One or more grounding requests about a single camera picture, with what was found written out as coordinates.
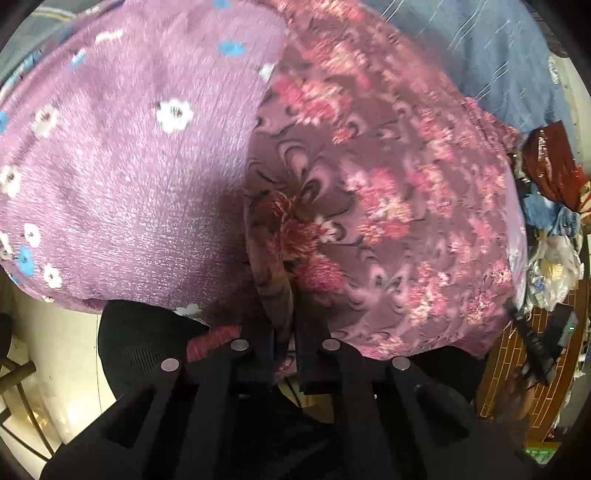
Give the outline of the mauve floral print garment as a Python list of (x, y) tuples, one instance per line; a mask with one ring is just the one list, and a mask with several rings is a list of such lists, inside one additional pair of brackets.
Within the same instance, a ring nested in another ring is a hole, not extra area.
[(187, 358), (252, 319), (287, 341), (310, 308), (363, 356), (454, 353), (467, 370), (501, 335), (517, 291), (518, 132), (358, 1), (252, 7), (280, 36), (221, 204), (249, 270), (245, 313), (213, 321)]

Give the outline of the pile of mixed clothes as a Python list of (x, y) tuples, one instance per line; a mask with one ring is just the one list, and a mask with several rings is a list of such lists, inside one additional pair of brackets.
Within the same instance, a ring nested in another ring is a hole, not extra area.
[(580, 215), (540, 192), (521, 153), (515, 154), (513, 173), (528, 236), (526, 308), (552, 311), (584, 276)]

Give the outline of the red shiny plastic bag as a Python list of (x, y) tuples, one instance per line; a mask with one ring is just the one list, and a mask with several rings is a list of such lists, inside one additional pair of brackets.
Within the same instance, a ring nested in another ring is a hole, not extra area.
[(561, 121), (534, 130), (522, 148), (525, 173), (540, 193), (581, 213), (581, 194), (589, 178), (578, 165)]

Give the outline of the pink flowered bed sheet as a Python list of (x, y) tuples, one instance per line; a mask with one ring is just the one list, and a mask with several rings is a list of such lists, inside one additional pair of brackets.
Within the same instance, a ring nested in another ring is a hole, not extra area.
[(1, 91), (1, 265), (70, 310), (252, 305), (242, 187), (287, 24), (253, 1), (104, 1)]

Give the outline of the blue plaid pillow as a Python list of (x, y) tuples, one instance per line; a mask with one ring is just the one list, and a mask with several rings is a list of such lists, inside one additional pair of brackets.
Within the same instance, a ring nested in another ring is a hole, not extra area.
[(562, 122), (577, 147), (555, 57), (517, 0), (375, 0), (367, 3), (445, 68), (463, 95), (527, 134)]

